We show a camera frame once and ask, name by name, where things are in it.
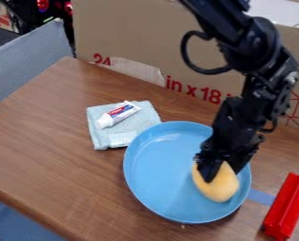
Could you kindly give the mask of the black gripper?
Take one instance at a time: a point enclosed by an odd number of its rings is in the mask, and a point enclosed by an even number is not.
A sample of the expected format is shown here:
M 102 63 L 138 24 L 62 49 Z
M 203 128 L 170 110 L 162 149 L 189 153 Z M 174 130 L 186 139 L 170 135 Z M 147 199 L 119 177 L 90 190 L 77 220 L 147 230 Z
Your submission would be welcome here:
M 266 106 L 267 101 L 255 97 L 229 97 L 223 101 L 213 122 L 213 136 L 195 157 L 197 170 L 207 183 L 217 177 L 223 161 L 239 173 L 258 152 L 257 132 L 267 121 Z

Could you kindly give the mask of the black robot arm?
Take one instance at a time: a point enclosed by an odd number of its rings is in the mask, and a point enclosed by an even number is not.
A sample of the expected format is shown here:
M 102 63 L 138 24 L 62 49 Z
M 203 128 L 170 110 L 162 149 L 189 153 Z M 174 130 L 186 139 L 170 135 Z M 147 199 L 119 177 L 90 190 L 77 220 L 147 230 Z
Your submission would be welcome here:
M 187 67 L 214 75 L 238 71 L 245 77 L 242 95 L 225 99 L 213 122 L 213 136 L 195 154 L 198 171 L 213 182 L 227 163 L 241 172 L 258 152 L 266 124 L 278 122 L 290 109 L 290 92 L 299 80 L 299 64 L 283 46 L 279 30 L 263 17 L 247 15 L 250 0 L 181 0 L 194 14 L 201 30 L 182 38 L 182 58 Z M 193 37 L 215 40 L 226 65 L 215 69 L 197 66 L 187 54 Z

